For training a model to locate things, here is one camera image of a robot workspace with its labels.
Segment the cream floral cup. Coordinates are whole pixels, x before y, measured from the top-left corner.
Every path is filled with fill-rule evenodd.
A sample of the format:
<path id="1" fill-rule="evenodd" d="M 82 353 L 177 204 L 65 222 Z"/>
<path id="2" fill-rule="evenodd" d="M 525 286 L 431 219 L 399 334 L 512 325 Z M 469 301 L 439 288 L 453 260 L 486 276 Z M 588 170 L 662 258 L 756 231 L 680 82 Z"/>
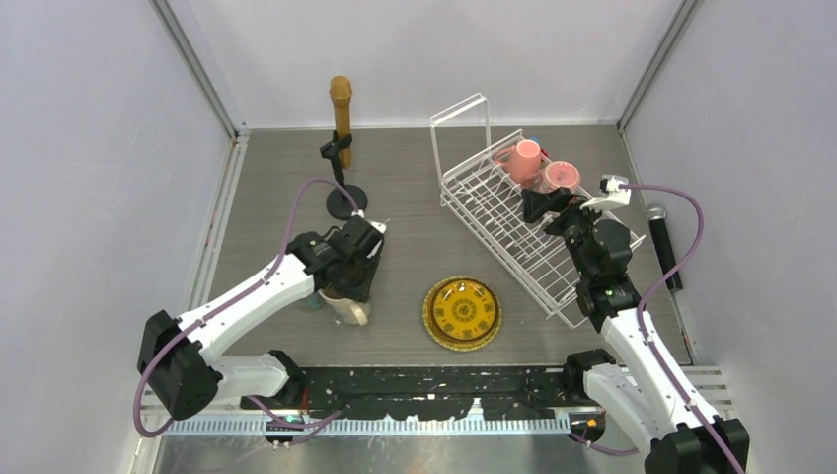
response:
<path id="1" fill-rule="evenodd" d="M 318 293 L 346 324 L 365 326 L 369 323 L 371 314 L 370 303 L 359 302 L 351 298 L 342 297 L 327 289 L 321 289 Z"/>

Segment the blue patterned bowl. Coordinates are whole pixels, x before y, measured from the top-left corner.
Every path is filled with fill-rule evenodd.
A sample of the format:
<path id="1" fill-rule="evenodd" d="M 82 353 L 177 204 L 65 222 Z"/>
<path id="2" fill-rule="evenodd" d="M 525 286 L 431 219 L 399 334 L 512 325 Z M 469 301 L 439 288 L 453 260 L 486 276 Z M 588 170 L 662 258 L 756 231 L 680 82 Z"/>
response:
<path id="1" fill-rule="evenodd" d="M 298 300 L 295 306 L 303 311 L 317 311 L 326 304 L 325 300 L 318 292 L 309 294 L 308 296 Z"/>

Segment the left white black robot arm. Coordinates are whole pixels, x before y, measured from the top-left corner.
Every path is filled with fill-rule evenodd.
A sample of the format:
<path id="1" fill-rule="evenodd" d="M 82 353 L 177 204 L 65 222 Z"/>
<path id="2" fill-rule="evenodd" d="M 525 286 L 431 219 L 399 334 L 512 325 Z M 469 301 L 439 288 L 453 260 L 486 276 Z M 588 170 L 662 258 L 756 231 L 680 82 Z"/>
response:
<path id="1" fill-rule="evenodd" d="M 179 316 L 161 310 L 144 326 L 137 369 L 174 421 L 216 399 L 256 396 L 294 407 L 307 381 L 285 352 L 229 356 L 227 350 L 283 308 L 322 290 L 364 303 L 370 298 L 387 226 L 356 214 L 325 234 L 294 237 L 262 270 Z"/>

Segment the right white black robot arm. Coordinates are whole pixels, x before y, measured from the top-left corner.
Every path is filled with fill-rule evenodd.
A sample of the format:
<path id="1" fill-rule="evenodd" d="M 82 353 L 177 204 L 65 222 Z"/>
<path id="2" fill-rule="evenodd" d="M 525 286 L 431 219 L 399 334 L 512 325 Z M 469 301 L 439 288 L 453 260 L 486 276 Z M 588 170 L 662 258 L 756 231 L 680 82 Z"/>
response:
<path id="1" fill-rule="evenodd" d="M 647 302 L 668 277 L 640 295 L 627 273 L 633 257 L 631 232 L 602 213 L 628 204 L 637 185 L 617 178 L 601 182 L 601 194 L 586 199 L 567 188 L 522 191 L 522 214 L 563 239 L 580 277 L 576 301 L 594 329 L 625 363 L 621 369 L 604 350 L 569 355 L 564 392 L 576 405 L 602 407 L 644 457 L 647 473 L 743 473 L 750 436 L 738 419 L 725 419 L 693 385 L 660 339 Z"/>

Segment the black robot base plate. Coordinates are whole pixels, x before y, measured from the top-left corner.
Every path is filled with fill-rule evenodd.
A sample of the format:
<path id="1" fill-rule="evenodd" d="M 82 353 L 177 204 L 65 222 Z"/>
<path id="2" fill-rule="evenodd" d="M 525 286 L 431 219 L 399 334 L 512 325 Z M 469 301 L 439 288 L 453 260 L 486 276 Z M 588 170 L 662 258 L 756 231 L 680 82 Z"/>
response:
<path id="1" fill-rule="evenodd" d="M 558 366 L 303 367 L 290 385 L 259 401 L 275 413 L 302 409 L 320 419 L 339 411 L 351 420 L 461 420 L 473 408 L 489 421 L 601 411 L 567 388 Z"/>

